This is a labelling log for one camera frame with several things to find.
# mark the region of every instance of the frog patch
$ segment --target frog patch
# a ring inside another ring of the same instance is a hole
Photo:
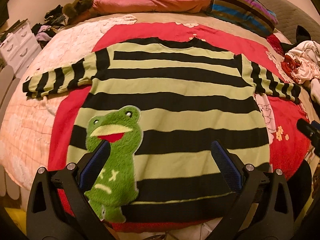
[[[126,218],[121,206],[134,201],[138,196],[133,157],[143,139],[139,119],[140,109],[124,106],[118,111],[95,116],[89,121],[87,149],[92,152],[103,139],[111,146],[110,157],[92,189],[84,193],[101,220],[124,223]]]

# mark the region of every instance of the frog mouth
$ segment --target frog mouth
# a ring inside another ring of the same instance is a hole
[[[99,126],[91,133],[92,136],[96,136],[101,140],[107,140],[110,143],[120,140],[126,132],[132,131],[131,128],[120,124],[108,124]]]

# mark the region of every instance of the clothing pile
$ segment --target clothing pile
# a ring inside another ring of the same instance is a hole
[[[308,31],[298,25],[296,43],[281,42],[281,46],[285,52],[281,62],[283,71],[297,84],[303,84],[311,99],[320,104],[320,44],[312,41]]]
[[[31,31],[36,36],[36,40],[38,41],[42,49],[58,32],[57,29],[49,25],[42,25],[40,23],[35,24],[32,27]]]
[[[55,9],[45,14],[44,24],[37,23],[32,27],[31,31],[42,49],[58,33],[58,29],[65,26],[62,23],[65,19],[66,17],[62,13],[62,6],[58,5]]]

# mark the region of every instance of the pink blanket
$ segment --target pink blanket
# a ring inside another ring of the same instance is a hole
[[[94,0],[99,14],[131,12],[188,12],[205,11],[211,0]]]

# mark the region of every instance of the green and black striped sweater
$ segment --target green and black striped sweater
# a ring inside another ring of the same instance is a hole
[[[128,222],[189,222],[219,217],[234,199],[211,157],[211,142],[268,170],[267,129],[253,94],[298,104],[300,87],[284,83],[244,55],[158,38],[133,39],[23,84],[34,98],[92,84],[76,118],[67,162],[87,152],[89,120],[123,106],[141,110],[135,153],[138,198],[122,207]]]

